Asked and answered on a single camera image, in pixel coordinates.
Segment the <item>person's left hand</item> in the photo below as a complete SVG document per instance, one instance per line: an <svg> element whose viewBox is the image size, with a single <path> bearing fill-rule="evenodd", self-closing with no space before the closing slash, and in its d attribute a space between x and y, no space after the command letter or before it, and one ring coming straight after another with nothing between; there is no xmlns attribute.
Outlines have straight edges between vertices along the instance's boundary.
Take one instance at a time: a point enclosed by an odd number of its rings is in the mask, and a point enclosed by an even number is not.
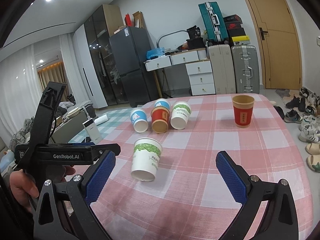
<svg viewBox="0 0 320 240"><path fill-rule="evenodd" d="M19 170L11 173L9 182L13 197L31 212L29 197L37 198L39 196L39 190L32 178Z"/></svg>

